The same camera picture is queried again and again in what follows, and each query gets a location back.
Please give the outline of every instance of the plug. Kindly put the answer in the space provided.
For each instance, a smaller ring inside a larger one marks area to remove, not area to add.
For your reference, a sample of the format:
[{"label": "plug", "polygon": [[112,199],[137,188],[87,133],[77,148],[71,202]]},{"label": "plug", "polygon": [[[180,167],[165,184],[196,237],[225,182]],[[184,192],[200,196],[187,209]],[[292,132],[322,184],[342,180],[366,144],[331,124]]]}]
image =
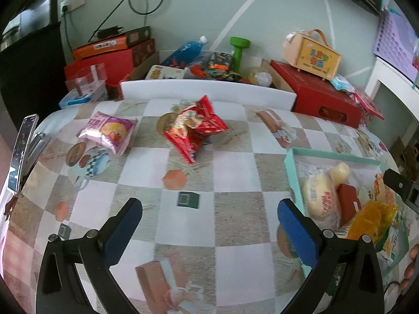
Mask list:
[{"label": "plug", "polygon": [[64,14],[66,14],[67,12],[68,12],[68,5],[64,5],[64,6],[62,6],[62,14],[64,15]]}]

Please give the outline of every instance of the blue bottle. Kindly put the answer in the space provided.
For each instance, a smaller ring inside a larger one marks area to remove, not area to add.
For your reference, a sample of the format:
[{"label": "blue bottle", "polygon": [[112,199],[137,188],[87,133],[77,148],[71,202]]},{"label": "blue bottle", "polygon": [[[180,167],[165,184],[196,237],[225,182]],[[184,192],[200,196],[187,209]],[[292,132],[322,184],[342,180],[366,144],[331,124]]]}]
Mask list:
[{"label": "blue bottle", "polygon": [[161,66],[185,68],[187,64],[194,61],[200,54],[202,47],[208,42],[203,35],[198,41],[189,41],[182,47],[179,47],[173,54],[169,55]]}]

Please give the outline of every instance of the green dumbbell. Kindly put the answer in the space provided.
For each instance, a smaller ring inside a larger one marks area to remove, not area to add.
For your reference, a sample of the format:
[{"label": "green dumbbell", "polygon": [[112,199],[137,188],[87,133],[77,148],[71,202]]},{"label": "green dumbbell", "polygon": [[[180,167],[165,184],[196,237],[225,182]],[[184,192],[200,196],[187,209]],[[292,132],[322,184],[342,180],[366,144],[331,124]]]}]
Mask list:
[{"label": "green dumbbell", "polygon": [[230,45],[234,46],[233,72],[240,74],[240,62],[243,49],[250,47],[250,40],[232,36],[230,38]]}]

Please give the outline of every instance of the purple pegboard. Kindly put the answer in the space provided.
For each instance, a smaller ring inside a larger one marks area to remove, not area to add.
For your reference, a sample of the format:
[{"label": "purple pegboard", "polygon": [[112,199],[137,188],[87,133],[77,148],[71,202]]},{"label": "purple pegboard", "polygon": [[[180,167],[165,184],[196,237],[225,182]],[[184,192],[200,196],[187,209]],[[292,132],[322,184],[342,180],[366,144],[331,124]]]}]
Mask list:
[{"label": "purple pegboard", "polygon": [[382,12],[374,54],[394,66],[412,82],[418,73],[412,65],[416,41],[415,32],[404,16],[390,11]]}]

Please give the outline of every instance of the teal tray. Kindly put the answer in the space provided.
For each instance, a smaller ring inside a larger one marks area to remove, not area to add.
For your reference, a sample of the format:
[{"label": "teal tray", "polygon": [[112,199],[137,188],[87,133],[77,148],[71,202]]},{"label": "teal tray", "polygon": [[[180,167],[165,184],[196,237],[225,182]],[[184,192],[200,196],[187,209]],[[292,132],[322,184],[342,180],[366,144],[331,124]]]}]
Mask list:
[{"label": "teal tray", "polygon": [[[378,168],[380,168],[380,171],[382,173],[384,173],[387,170],[386,166],[383,163],[375,159],[361,158],[361,157],[356,157],[356,156],[347,155],[347,154],[338,154],[336,152],[319,151],[319,150],[306,149],[306,148],[290,148],[288,153],[285,156],[284,165],[286,169],[286,174],[288,176],[288,181],[290,183],[290,187],[293,191],[294,204],[304,216],[308,216],[308,214],[305,210],[304,203],[302,200],[300,184],[298,182],[297,168],[295,165],[295,156],[309,156],[309,157],[316,157],[316,158],[335,159],[335,160],[346,161],[346,162],[351,162],[351,163],[375,165]],[[398,195],[397,195],[397,203],[399,205],[399,209],[401,209],[401,199],[399,198]],[[409,250],[409,240],[407,237],[406,226],[404,225],[403,220],[401,220],[401,223],[403,223],[403,225],[401,225],[399,229],[399,238],[400,236],[402,237],[401,239],[399,239],[399,242],[401,246],[403,247],[403,249],[402,251],[400,251],[398,256],[395,258],[393,263],[388,268],[386,268],[385,270],[381,270],[382,277],[386,276],[389,272],[391,272],[391,270],[401,261],[401,259],[405,256],[405,254]],[[302,268],[304,270],[304,276],[307,277],[311,271],[311,267],[306,266],[305,264],[302,263]]]}]

